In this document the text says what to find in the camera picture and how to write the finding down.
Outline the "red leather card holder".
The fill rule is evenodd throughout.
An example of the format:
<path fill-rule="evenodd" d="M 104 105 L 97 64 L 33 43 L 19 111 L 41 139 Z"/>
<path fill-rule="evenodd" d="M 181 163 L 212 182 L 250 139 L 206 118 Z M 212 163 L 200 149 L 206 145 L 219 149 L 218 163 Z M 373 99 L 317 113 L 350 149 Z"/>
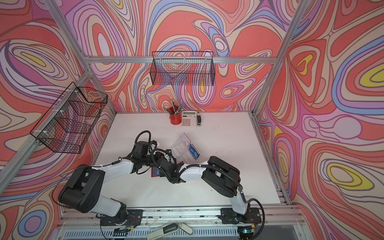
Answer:
<path fill-rule="evenodd" d="M 156 167 L 152 168 L 151 176 L 152 177 L 168 177 L 168 178 L 175 178 L 182 166 L 184 165 L 184 161 L 175 164 L 175 163 L 169 163 L 169 162 L 162 162 L 159 164 L 162 170 L 159 170 Z"/>

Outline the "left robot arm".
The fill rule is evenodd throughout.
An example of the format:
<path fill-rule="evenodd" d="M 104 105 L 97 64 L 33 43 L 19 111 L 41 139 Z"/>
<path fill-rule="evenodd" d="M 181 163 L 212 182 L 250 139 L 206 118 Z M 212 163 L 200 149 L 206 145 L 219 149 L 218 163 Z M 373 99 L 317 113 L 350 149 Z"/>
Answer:
<path fill-rule="evenodd" d="M 129 218 L 126 204 L 101 194 L 103 184 L 129 174 L 140 174 L 143 166 L 151 167 L 152 135 L 142 131 L 131 152 L 112 163 L 97 166 L 80 165 L 58 195 L 57 204 L 80 213 L 95 213 L 102 222 L 122 226 Z"/>

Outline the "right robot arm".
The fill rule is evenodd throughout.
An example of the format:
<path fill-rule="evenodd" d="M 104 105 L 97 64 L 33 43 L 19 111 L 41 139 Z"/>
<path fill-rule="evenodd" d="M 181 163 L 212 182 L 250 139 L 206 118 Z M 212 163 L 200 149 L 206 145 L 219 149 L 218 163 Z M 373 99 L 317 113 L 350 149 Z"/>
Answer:
<path fill-rule="evenodd" d="M 220 195 L 229 199 L 231 208 L 222 208 L 218 218 L 223 224 L 264 224 L 264 208 L 256 199 L 246 200 L 241 185 L 240 170 L 211 156 L 201 164 L 171 163 L 165 157 L 165 151 L 150 151 L 151 166 L 159 170 L 160 176 L 172 184 L 202 180 Z"/>

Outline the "white VIP card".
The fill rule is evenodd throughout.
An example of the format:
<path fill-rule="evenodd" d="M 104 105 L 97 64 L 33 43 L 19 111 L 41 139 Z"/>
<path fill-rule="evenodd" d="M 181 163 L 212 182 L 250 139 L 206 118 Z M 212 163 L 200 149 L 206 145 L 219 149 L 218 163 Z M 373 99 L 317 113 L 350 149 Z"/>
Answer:
<path fill-rule="evenodd" d="M 180 135 L 180 141 L 186 147 L 189 147 L 189 145 L 191 144 L 191 140 L 188 138 L 188 136 L 185 133 Z"/>

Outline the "red pen cup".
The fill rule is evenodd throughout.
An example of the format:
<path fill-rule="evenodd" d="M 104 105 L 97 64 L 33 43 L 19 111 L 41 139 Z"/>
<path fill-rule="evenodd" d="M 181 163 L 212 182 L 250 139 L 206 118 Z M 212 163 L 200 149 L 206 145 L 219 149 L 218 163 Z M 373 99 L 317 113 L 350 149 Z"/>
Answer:
<path fill-rule="evenodd" d="M 175 114 L 175 110 L 173 107 L 170 107 L 168 109 L 168 112 L 169 112 L 169 118 L 170 118 L 170 122 L 172 125 L 179 125 L 182 123 L 182 115 L 181 113 L 179 114 Z"/>

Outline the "white pink calculator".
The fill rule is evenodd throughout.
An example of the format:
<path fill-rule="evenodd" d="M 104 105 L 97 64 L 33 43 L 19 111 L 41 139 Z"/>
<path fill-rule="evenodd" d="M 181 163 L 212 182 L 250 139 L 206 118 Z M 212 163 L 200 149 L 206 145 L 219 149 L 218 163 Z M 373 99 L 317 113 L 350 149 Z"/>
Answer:
<path fill-rule="evenodd" d="M 197 112 L 183 111 L 182 112 L 182 127 L 195 128 L 197 127 Z"/>

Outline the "black stapler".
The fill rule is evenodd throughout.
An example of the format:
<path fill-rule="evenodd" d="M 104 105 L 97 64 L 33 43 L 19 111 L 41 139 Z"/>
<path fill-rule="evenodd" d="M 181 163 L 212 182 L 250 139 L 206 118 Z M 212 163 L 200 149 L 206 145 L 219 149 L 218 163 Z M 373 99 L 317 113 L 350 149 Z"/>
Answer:
<path fill-rule="evenodd" d="M 197 126 L 200 127 L 202 125 L 202 118 L 200 112 L 197 112 Z"/>

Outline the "grey handheld device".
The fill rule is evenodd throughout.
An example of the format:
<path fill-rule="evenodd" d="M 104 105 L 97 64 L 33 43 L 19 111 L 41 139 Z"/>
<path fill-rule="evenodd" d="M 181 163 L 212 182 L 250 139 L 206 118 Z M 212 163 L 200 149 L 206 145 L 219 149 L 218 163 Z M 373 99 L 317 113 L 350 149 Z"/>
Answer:
<path fill-rule="evenodd" d="M 184 231 L 188 235 L 192 235 L 194 233 L 193 229 L 184 223 L 172 223 L 162 227 L 161 229 L 155 230 L 154 232 L 148 233 L 147 240 L 157 240 L 180 230 Z"/>

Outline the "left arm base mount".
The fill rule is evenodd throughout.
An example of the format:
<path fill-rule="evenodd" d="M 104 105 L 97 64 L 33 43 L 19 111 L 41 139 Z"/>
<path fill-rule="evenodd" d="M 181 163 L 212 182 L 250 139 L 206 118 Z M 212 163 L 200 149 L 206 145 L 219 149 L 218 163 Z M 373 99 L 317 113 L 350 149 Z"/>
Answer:
<path fill-rule="evenodd" d="M 128 226 L 136 227 L 142 222 L 144 210 L 141 209 L 127 209 L 126 213 L 117 214 L 115 217 L 102 215 L 100 218 L 100 225 L 102 227 L 110 226 Z"/>

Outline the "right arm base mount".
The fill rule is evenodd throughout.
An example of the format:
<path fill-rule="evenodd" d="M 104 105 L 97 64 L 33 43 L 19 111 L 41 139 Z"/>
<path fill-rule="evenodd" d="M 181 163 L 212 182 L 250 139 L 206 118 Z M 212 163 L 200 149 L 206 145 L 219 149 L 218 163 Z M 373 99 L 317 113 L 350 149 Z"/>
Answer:
<path fill-rule="evenodd" d="M 230 225 L 258 225 L 262 223 L 262 215 L 260 214 L 259 208 L 248 208 L 243 215 L 236 213 L 232 208 L 221 208 L 218 218 L 222 221 L 222 224 Z"/>

